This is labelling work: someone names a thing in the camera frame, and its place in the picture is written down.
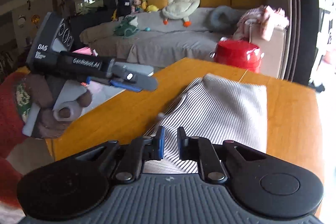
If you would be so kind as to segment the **red sleeve left forearm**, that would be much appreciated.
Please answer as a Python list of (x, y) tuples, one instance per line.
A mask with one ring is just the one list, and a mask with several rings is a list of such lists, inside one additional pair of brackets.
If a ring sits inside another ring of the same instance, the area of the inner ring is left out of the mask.
[(7, 157), (27, 139), (22, 134), (24, 122), (18, 114), (15, 94), (17, 85), (27, 74), (27, 69), (20, 68), (1, 84), (1, 203), (16, 209), (21, 207), (17, 199), (17, 184), (22, 174), (14, 169)]

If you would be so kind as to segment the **left gloved hand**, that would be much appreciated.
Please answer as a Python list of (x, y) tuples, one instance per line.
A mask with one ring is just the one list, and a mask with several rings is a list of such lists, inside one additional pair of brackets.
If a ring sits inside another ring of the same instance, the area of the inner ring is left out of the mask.
[(90, 105), (90, 91), (73, 81), (29, 73), (21, 82), (28, 96), (22, 134), (38, 139), (60, 137)]

